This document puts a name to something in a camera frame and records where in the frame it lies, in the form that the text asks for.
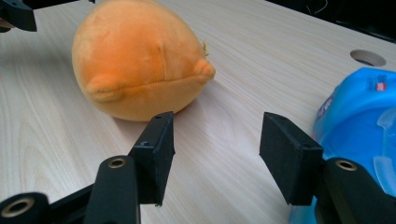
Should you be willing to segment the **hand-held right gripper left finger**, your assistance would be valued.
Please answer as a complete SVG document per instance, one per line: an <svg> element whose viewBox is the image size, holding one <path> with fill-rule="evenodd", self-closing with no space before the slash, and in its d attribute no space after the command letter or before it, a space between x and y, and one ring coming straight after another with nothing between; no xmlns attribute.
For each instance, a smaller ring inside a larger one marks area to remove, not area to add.
<svg viewBox="0 0 396 224"><path fill-rule="evenodd" d="M174 113L154 116L129 153L135 163L140 204L163 204L175 154Z"/></svg>

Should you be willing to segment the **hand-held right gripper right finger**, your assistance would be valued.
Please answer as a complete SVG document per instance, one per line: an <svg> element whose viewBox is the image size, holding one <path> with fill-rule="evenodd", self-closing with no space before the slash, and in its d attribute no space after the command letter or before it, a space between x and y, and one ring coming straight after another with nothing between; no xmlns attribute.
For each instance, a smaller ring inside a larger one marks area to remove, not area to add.
<svg viewBox="0 0 396 224"><path fill-rule="evenodd" d="M311 204L322 153L322 147L291 120L264 113L259 155L287 204Z"/></svg>

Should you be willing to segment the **blue wet wipes pack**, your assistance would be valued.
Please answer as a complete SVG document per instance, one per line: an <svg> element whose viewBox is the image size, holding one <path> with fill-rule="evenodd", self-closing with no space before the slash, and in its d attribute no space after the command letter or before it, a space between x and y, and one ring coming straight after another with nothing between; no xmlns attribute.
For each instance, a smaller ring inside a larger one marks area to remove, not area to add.
<svg viewBox="0 0 396 224"><path fill-rule="evenodd" d="M319 195L291 224L396 224L396 72L362 68L318 110L324 148Z"/></svg>

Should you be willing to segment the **orange plush toy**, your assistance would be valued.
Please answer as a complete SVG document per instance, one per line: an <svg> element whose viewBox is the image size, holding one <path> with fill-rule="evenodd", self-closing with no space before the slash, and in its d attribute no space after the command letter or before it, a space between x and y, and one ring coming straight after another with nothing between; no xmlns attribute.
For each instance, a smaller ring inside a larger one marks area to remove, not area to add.
<svg viewBox="0 0 396 224"><path fill-rule="evenodd" d="M133 121L180 111L216 73L188 24L155 0L96 6L75 34L72 63L90 103Z"/></svg>

